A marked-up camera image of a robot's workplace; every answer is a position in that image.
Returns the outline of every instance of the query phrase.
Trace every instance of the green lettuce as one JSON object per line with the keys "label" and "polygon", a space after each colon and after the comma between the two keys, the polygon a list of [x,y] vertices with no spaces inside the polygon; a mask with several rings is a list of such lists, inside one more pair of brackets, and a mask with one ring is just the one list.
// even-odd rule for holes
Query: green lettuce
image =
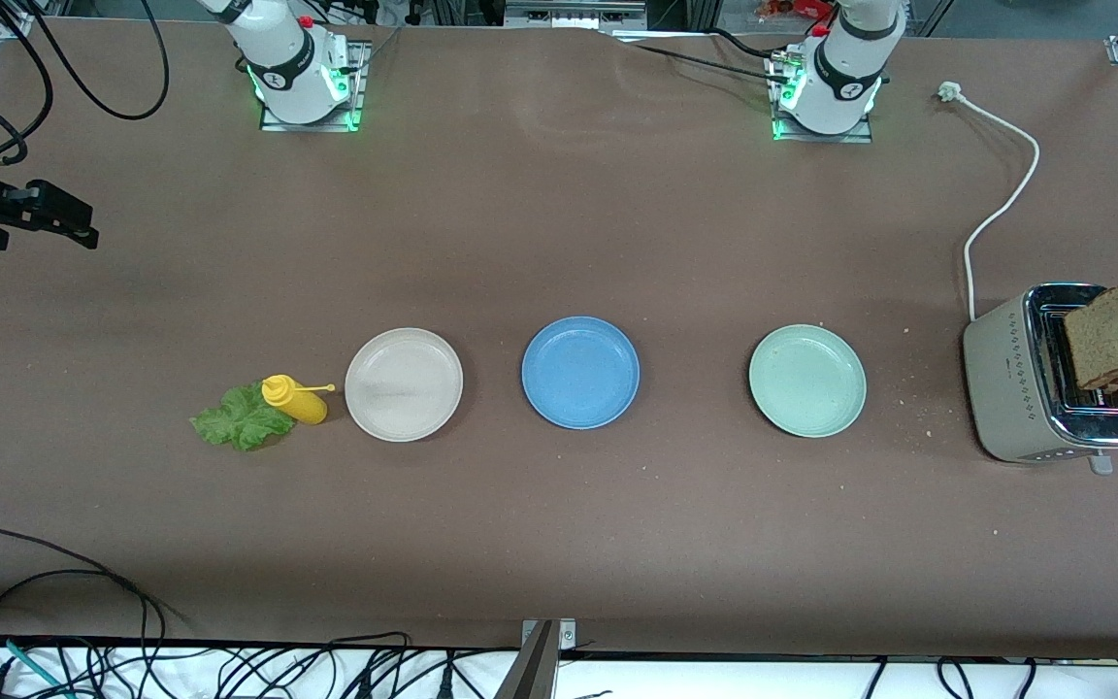
{"label": "green lettuce", "polygon": [[217,408],[206,408],[189,422],[196,433],[210,444],[230,442],[231,446],[247,452],[262,446],[271,434],[287,434],[296,424],[280,408],[269,406],[262,398],[262,382],[236,386],[222,394],[222,404]]}

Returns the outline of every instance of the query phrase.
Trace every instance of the silver toaster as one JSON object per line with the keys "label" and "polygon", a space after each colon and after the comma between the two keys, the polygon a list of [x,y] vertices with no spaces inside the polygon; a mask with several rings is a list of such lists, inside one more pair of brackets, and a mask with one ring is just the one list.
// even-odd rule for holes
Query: silver toaster
{"label": "silver toaster", "polygon": [[964,367],[977,438],[997,460],[1041,465],[1088,457],[1109,474],[1118,448],[1118,389],[1081,390],[1063,315],[1103,287],[1044,283],[964,331]]}

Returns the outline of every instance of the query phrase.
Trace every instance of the white plate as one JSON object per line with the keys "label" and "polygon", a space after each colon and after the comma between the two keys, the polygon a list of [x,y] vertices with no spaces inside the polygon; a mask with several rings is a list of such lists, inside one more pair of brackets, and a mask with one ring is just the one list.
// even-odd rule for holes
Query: white plate
{"label": "white plate", "polygon": [[420,328],[379,334],[351,359],[342,384],[351,419],[386,442],[414,442],[459,406],[465,372],[447,341]]}
{"label": "white plate", "polygon": [[865,405],[861,359],[839,334],[812,324],[771,332],[749,361],[749,390],[770,422],[800,437],[847,429]]}

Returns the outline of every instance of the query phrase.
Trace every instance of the plate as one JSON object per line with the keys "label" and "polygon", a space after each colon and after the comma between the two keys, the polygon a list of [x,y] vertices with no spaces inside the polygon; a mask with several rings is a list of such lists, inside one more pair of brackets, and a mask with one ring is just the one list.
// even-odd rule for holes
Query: plate
{"label": "plate", "polygon": [[465,372],[447,340],[397,328],[368,341],[342,384],[351,419],[386,442],[416,442],[440,428],[459,406]]}
{"label": "plate", "polygon": [[793,324],[758,343],[749,362],[749,390],[780,429],[800,437],[831,437],[861,415],[865,371],[839,334]]}
{"label": "plate", "polygon": [[641,365],[619,328],[572,315],[542,328],[520,365],[524,396],[538,415],[568,429],[594,429],[633,404]]}

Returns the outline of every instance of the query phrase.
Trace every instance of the toaster lever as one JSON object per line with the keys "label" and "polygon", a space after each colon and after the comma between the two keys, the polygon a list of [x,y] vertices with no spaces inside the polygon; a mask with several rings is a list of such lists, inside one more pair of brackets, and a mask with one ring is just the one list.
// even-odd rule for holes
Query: toaster lever
{"label": "toaster lever", "polygon": [[1090,470],[1096,474],[1110,474],[1112,472],[1112,464],[1110,464],[1110,456],[1101,451],[1101,448],[1091,456],[1087,456],[1090,460]]}

